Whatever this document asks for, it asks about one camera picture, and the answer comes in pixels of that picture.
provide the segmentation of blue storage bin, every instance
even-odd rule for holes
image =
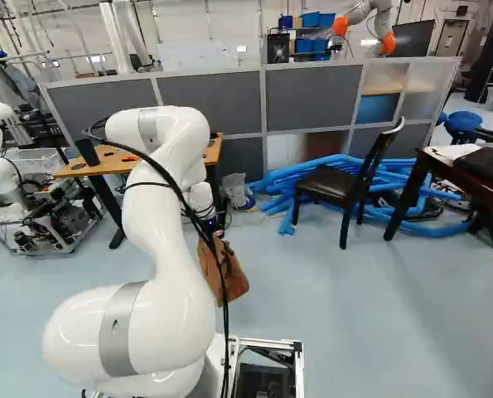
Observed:
[[[320,13],[319,12],[308,12],[302,15],[302,25],[303,27],[317,27],[320,23]]]
[[[327,43],[329,42],[328,40],[326,40],[326,39],[315,39],[315,40],[311,40],[311,41],[312,41],[312,50],[314,52],[327,50]]]
[[[279,30],[283,29],[283,28],[292,28],[292,16],[290,17],[280,17],[279,18],[279,21],[278,21],[278,27],[279,27]]]
[[[297,39],[296,52],[312,52],[313,40]]]
[[[319,27],[332,27],[333,23],[335,23],[335,14],[320,14]]]

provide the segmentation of fan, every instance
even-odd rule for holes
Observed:
[[[288,33],[268,35],[267,51],[267,63],[288,63],[290,53],[290,35]]]

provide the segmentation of wooden table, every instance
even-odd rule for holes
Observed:
[[[493,143],[485,143],[480,146],[493,147]],[[406,216],[408,208],[417,199],[419,188],[423,185],[428,172],[452,182],[465,193],[471,195],[473,201],[486,206],[493,212],[493,189],[486,186],[480,178],[453,167],[452,160],[440,155],[439,148],[426,147],[419,152],[418,160],[413,166],[403,195],[401,195],[384,233],[384,240],[392,240],[394,238],[401,221]]]
[[[211,146],[208,146],[204,153],[205,170],[207,171],[207,182],[211,185],[213,193],[213,202],[217,212],[222,214],[225,210],[225,204],[220,198],[219,188],[216,181],[216,165],[219,162],[220,150],[222,149],[222,133],[217,133],[218,136],[212,139]],[[97,166],[88,166],[82,157],[72,160],[69,164],[61,167],[56,173],[55,178],[67,177],[87,177],[94,186],[97,195],[100,197],[104,207],[108,210],[112,219],[118,226],[114,238],[109,244],[110,249],[117,249],[123,241],[125,235],[123,232],[123,223],[121,218],[121,207],[117,203],[114,194],[110,190],[108,184],[103,178],[105,174],[123,174],[131,172],[140,159],[126,162],[127,158],[133,158],[131,153],[109,145],[98,145],[95,147],[95,152],[99,156],[100,164]]]
[[[219,162],[220,149],[222,148],[222,133],[213,140],[213,144],[207,147],[204,153],[204,164],[206,166],[215,166]],[[124,162],[126,157],[132,156],[131,153],[124,152],[121,149],[110,147],[109,145],[97,145],[95,152],[99,156],[100,164],[97,166],[88,166],[82,157],[74,159],[70,164],[58,169],[55,178],[67,177],[89,177],[103,176],[105,174],[123,174],[131,172],[139,164],[139,160],[133,162]]]

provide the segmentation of black chair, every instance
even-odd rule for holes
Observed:
[[[296,184],[294,197],[294,212],[292,223],[297,224],[299,202],[303,194],[317,201],[327,201],[344,209],[344,218],[340,233],[340,247],[346,248],[347,229],[353,207],[360,201],[356,223],[362,224],[364,216],[365,197],[370,189],[371,182],[380,161],[389,149],[399,131],[404,127],[404,117],[401,117],[395,127],[384,131],[373,144],[366,155],[358,175],[354,176],[338,168],[320,166],[318,169]]]

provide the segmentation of monitor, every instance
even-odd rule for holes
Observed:
[[[427,56],[435,24],[436,22],[431,19],[394,25],[396,46],[395,51],[389,56]]]

